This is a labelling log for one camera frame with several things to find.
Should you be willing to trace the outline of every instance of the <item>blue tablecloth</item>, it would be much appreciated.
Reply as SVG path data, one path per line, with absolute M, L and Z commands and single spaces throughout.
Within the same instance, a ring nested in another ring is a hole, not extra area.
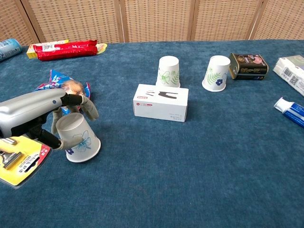
M 85 163 L 53 151 L 18 190 L 0 183 L 0 227 L 304 227 L 304 129 L 273 107 L 304 99 L 272 71 L 303 55 L 303 40 L 109 44 L 48 62 L 25 52 L 0 62 L 0 101 L 33 91 L 50 69 L 89 82 L 102 149 Z M 261 54 L 266 79 L 205 90 L 210 57 L 230 53 Z M 138 84 L 155 84 L 165 55 L 180 60 L 189 89 L 184 123 L 133 114 Z

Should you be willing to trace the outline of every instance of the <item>robotic hand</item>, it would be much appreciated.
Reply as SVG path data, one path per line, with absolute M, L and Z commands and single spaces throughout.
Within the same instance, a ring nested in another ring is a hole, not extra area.
M 62 116 L 61 107 L 78 112 L 79 105 L 90 120 L 98 118 L 92 101 L 83 95 L 67 94 L 63 89 L 39 90 L 0 103 L 0 138 L 27 134 L 56 150 L 69 149 L 83 141 L 82 137 L 67 142 L 42 129 L 49 113 L 53 112 L 52 132 L 56 133 L 56 122 Z

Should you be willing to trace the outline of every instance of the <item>tin can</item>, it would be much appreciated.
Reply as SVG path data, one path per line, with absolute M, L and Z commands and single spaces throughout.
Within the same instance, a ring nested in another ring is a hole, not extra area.
M 0 41 L 0 61 L 22 52 L 22 47 L 15 39 Z
M 260 55 L 231 53 L 229 59 L 229 71 L 234 80 L 263 80 L 269 70 Z

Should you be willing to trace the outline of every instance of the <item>white box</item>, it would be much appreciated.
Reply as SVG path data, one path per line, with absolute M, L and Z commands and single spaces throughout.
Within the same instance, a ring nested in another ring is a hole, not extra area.
M 188 89 L 139 84 L 133 98 L 135 116 L 185 122 Z
M 273 71 L 304 96 L 304 58 L 302 56 L 279 58 Z

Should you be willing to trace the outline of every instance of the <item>upside-down paper cup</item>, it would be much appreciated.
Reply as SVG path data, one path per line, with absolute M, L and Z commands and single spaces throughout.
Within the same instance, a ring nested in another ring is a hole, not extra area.
M 70 113 L 61 117 L 56 123 L 56 128 L 62 140 L 70 141 L 76 136 L 84 139 L 80 144 L 66 150 L 66 158 L 69 161 L 85 162 L 98 154 L 101 142 L 82 114 Z
M 174 56 L 160 58 L 156 86 L 180 87 L 179 59 Z
M 226 88 L 230 59 L 226 56 L 212 56 L 202 81 L 203 87 L 211 92 L 219 92 Z

